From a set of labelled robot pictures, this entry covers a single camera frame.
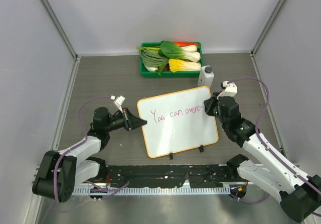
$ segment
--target wall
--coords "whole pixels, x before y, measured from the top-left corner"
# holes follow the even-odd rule
[[[136,53],[142,42],[252,50],[278,0],[49,0],[75,51]]]
[[[288,0],[257,53],[288,157],[321,175],[321,0]]]
[[[0,6],[0,222],[24,223],[73,59],[39,0]]]

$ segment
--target carrot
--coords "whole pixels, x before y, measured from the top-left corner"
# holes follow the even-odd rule
[[[185,47],[185,46],[191,46],[191,45],[194,45],[194,46],[198,46],[199,44],[198,43],[195,43],[195,42],[174,42],[176,45],[178,45],[179,47]]]

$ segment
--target green basket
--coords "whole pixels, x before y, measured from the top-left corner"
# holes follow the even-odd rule
[[[203,67],[203,54],[202,54],[202,46],[199,42],[194,42],[199,44],[198,52],[201,54],[200,64]],[[142,47],[155,47],[159,46],[160,42],[144,42],[141,46]],[[200,72],[199,71],[192,71],[192,72],[170,72],[170,71],[163,71],[161,73],[161,76],[158,75],[157,72],[149,72],[144,64],[142,63],[142,58],[140,58],[140,73],[143,77],[199,77]]]

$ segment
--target black clip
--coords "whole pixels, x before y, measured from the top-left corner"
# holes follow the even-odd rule
[[[204,146],[201,145],[201,146],[199,147],[199,150],[200,150],[200,152],[204,152]]]

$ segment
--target white bottle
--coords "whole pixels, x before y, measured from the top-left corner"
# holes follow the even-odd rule
[[[214,79],[214,73],[210,66],[202,67],[200,71],[199,81],[197,82],[197,87],[207,86],[211,88]]]

